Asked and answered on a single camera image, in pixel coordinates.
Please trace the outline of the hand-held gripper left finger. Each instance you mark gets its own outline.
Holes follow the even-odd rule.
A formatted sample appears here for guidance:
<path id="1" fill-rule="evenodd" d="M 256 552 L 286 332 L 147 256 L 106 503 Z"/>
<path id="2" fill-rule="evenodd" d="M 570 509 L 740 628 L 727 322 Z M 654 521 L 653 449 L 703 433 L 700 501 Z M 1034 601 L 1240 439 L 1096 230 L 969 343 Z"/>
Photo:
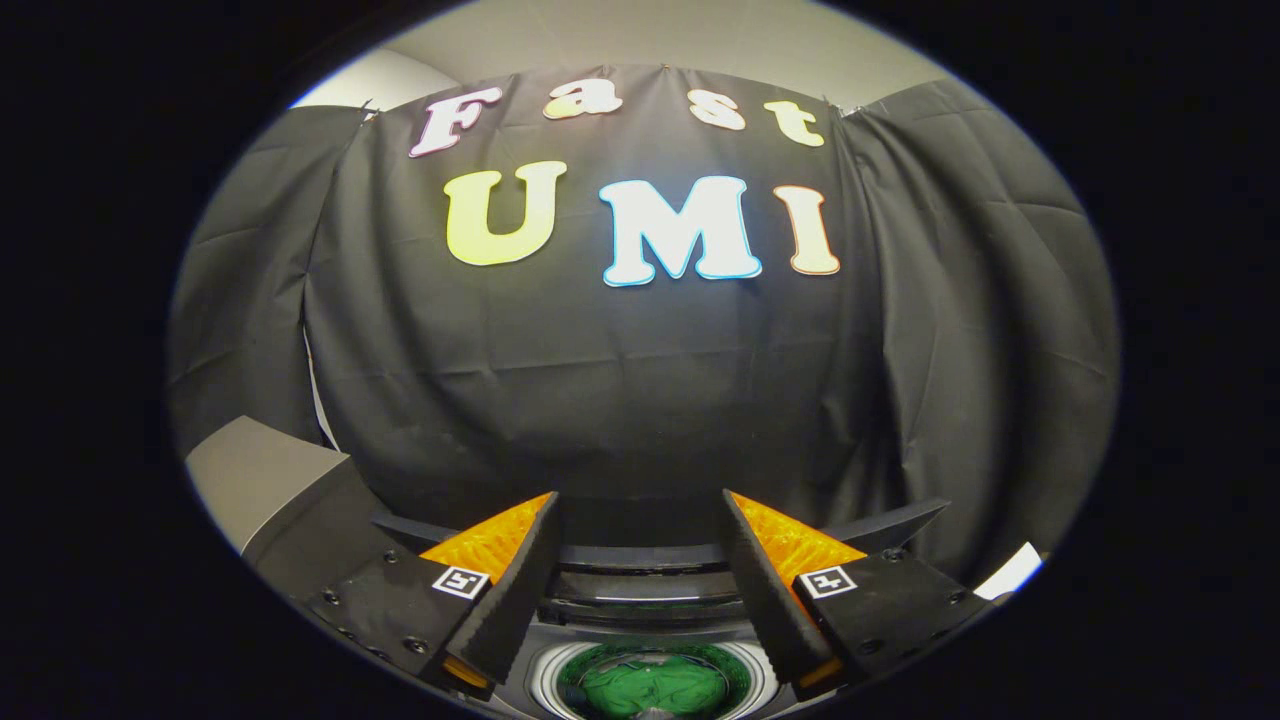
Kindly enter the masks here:
<path id="1" fill-rule="evenodd" d="M 439 692 L 488 701 L 503 685 L 561 552 L 548 492 L 421 553 L 390 547 L 305 598 L 326 629 Z"/>

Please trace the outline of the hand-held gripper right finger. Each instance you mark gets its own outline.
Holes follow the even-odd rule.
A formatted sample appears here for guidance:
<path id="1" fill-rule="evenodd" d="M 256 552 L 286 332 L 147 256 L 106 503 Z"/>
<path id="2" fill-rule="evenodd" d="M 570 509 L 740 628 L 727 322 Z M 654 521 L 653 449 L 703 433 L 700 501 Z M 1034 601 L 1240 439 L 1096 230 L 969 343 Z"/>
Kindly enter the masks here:
<path id="1" fill-rule="evenodd" d="M 724 491 L 722 550 L 777 679 L 800 701 L 887 678 L 959 638 L 993 602 L 908 547 L 941 498 L 818 530 Z"/>

